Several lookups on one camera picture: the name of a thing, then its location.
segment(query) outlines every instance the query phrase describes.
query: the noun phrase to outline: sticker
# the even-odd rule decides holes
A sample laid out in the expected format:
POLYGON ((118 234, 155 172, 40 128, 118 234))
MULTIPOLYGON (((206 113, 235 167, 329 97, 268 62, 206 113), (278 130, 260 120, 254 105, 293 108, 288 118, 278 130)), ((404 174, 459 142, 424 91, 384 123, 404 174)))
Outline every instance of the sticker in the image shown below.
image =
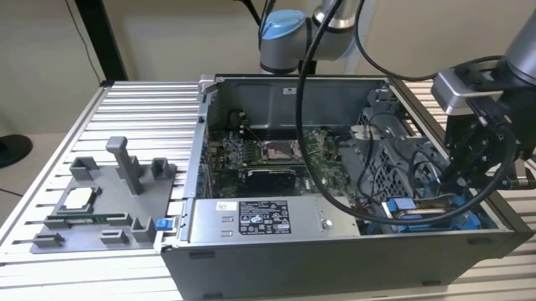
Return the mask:
POLYGON ((286 201, 239 202, 239 221, 242 235, 292 234, 286 201))
POLYGON ((217 202, 217 211, 237 211, 237 202, 217 202))
POLYGON ((284 88, 284 95, 296 94, 297 88, 284 88))

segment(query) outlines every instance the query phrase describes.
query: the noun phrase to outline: open computer chassis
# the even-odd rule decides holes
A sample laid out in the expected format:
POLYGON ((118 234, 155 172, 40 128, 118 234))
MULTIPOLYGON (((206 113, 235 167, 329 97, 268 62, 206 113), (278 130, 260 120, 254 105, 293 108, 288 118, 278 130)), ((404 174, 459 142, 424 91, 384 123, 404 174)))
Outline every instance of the open computer chassis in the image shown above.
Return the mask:
MULTIPOLYGON (((162 249, 185 299, 447 285, 530 239, 532 231, 499 193, 457 219, 424 226, 373 224, 338 211, 302 162, 296 84, 294 76, 270 75, 217 75, 199 82, 183 214, 162 249)), ((435 194, 448 164, 444 130, 403 82, 310 77, 304 128, 324 185, 356 211, 416 218, 471 197, 469 191, 455 199, 435 194), (370 168, 358 183, 369 150, 370 168), (423 164, 412 176, 416 150, 423 164), (358 185, 383 204, 365 201, 358 185)))

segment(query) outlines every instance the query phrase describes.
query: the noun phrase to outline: screw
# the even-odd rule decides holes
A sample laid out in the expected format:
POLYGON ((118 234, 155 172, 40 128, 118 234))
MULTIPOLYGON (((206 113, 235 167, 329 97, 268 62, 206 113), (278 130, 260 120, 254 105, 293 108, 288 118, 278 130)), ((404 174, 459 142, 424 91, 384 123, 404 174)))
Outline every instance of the screw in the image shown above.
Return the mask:
POLYGON ((330 230, 333 228, 333 221, 330 221, 329 219, 322 219, 320 222, 322 224, 324 230, 330 230))

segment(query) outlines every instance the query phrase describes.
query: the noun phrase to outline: white wall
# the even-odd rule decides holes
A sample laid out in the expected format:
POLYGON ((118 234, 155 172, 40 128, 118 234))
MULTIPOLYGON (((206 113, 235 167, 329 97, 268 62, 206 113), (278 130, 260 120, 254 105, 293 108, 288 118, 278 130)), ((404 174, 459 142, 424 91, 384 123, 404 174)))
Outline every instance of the white wall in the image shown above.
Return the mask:
MULTIPOLYGON (((503 55, 535 8, 535 0, 376 0, 366 52, 391 71, 431 74, 503 55)), ((379 73, 365 59, 357 72, 379 73)))
MULTIPOLYGON (((535 0, 376 1, 366 49, 408 75, 504 53, 536 6, 535 0)), ((254 3, 261 11, 264 0, 254 3)), ((277 9, 310 14, 318 3, 281 0, 277 9)), ((260 71, 257 25, 239 2, 106 0, 104 5, 133 80, 260 71)), ((98 82, 63 0, 2 0, 0 29, 0 134, 64 132, 98 82)), ((320 63, 320 73, 344 70, 344 61, 320 63)), ((364 60, 357 71, 373 73, 364 60)))
POLYGON ((63 0, 2 0, 0 135, 66 132, 96 88, 63 0))
MULTIPOLYGON (((241 2, 150 2, 104 2, 131 78, 197 80, 203 73, 260 72, 258 27, 241 2)), ((264 0, 254 3, 261 13, 264 0)), ((276 9, 301 9, 312 14, 318 4, 317 0, 280 1, 276 9)), ((341 73, 344 65, 322 63, 320 70, 341 73)))

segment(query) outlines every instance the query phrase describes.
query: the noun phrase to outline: green circuit board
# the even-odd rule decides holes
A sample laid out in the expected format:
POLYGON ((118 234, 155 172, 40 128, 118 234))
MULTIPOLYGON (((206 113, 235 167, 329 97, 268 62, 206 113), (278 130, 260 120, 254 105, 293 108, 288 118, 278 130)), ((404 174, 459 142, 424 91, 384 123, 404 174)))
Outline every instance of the green circuit board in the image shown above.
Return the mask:
MULTIPOLYGON (((322 184, 334 196, 354 198, 354 187, 329 131, 321 129, 305 130, 304 135, 308 152, 322 184)), ((256 172, 288 172, 293 179, 296 177, 293 189, 281 192, 282 196, 302 196, 320 193, 302 162, 302 152, 297 140, 244 140, 238 135, 229 134, 222 141, 213 154, 214 197, 272 196, 268 192, 256 192, 248 186, 248 179, 256 172)))

